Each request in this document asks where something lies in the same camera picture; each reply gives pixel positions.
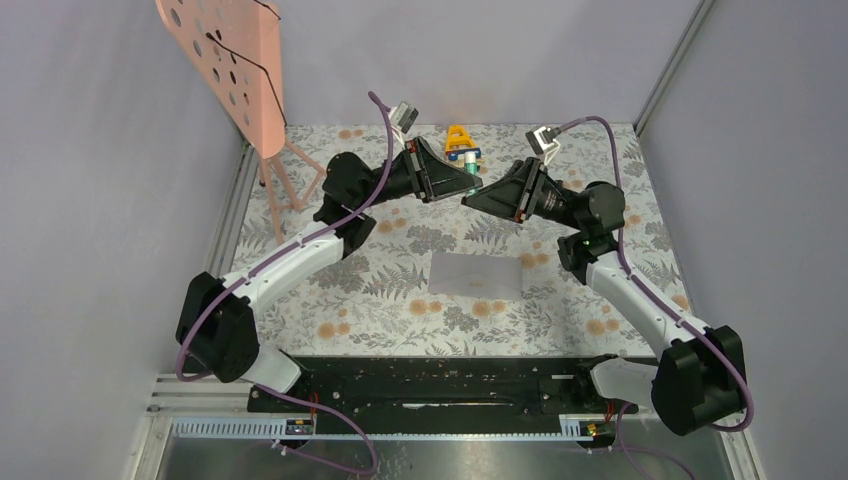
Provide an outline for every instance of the white wall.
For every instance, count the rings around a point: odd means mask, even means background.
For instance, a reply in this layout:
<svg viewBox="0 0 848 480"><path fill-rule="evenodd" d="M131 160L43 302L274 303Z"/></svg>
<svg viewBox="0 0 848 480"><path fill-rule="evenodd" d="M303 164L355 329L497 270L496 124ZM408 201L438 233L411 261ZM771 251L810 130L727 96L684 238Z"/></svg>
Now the white wall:
<svg viewBox="0 0 848 480"><path fill-rule="evenodd" d="M292 124L635 121L698 0L278 0Z"/></svg>
<svg viewBox="0 0 848 480"><path fill-rule="evenodd" d="M118 477L239 140L152 0L0 15L0 478Z"/></svg>
<svg viewBox="0 0 848 480"><path fill-rule="evenodd" d="M718 2L643 138L694 307L742 336L770 480L848 469L846 19Z"/></svg>

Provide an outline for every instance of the small green object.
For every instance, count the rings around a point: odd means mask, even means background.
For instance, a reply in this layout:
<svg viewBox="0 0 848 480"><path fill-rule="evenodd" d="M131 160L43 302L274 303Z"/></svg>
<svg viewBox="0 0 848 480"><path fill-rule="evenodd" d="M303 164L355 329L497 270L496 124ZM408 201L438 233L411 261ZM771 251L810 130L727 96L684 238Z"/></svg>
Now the small green object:
<svg viewBox="0 0 848 480"><path fill-rule="evenodd" d="M474 157L473 153L470 158L468 156L465 157L465 171L471 175L477 175L477 159ZM476 188L472 188L468 191L469 195L474 195L475 193L477 193Z"/></svg>

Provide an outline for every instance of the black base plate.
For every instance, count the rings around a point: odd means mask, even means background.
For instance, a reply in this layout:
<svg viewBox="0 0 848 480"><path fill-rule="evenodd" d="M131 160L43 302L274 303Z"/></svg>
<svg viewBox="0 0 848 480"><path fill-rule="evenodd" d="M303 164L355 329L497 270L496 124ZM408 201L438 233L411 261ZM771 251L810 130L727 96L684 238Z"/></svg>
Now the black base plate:
<svg viewBox="0 0 848 480"><path fill-rule="evenodd" d="M578 373L587 360L581 357L293 359L303 374L289 395L306 399L317 393L319 403L341 411L369 434L560 433L559 414L603 416L606 411L602 399L589 404L572 400L571 390L581 387L562 376ZM628 360L656 364L653 358ZM450 406L414 409L404 404ZM308 413L256 389L248 411ZM352 433L329 414L319 413L317 424L320 434Z"/></svg>

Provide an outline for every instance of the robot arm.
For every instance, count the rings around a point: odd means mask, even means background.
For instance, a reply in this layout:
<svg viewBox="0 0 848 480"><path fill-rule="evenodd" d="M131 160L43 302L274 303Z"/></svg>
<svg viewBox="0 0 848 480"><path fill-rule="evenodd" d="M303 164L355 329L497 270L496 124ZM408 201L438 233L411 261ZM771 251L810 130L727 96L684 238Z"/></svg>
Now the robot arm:
<svg viewBox="0 0 848 480"><path fill-rule="evenodd" d="M406 142L386 168L389 176L372 205L406 195L428 203L482 186L479 177L440 160L420 137ZM184 342L213 299L236 287L206 318L188 352L221 382L242 378L282 393L291 389L300 377L300 367L284 352L259 344L255 318L293 286L365 243L376 225L365 214L334 229L328 226L363 205L382 175L382 167L372 170L354 153L333 157L323 184L324 203L304 230L222 279L204 272L191 281L177 326L177 342Z"/></svg>
<svg viewBox="0 0 848 480"><path fill-rule="evenodd" d="M637 285L623 263L612 235L624 227L624 193L618 187L593 182L574 192L551 179L544 162L528 158L515 162L504 178L462 203L518 223L535 214L577 230L557 242L563 267L609 300L660 360L659 366L650 366L614 356L592 359L583 375L585 384L594 386L595 395L651 407L678 435L745 407L740 386L718 358L681 327L681 319L718 347L744 378L739 336L727 326L712 329L682 310L673 312L673 318L658 306L675 305L671 299L645 278L640 277Z"/></svg>

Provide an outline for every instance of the metal floor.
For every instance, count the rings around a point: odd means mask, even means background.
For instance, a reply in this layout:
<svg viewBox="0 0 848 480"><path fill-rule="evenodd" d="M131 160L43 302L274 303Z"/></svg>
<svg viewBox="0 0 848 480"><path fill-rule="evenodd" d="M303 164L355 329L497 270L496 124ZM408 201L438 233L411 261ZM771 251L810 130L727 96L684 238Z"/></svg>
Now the metal floor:
<svg viewBox="0 0 848 480"><path fill-rule="evenodd" d="M732 478L719 434L701 429L677 437L658 421L625 421L624 436L631 446L662 450L682 460L697 478ZM281 457L270 443L255 440L173 438L159 480L354 479L355 475L314 462ZM565 442L380 441L380 470L373 480L431 479L593 479L641 478L623 453L581 452ZM313 441L303 447L336 462L365 467L369 461L361 442ZM672 462L634 454L656 480L687 479Z"/></svg>

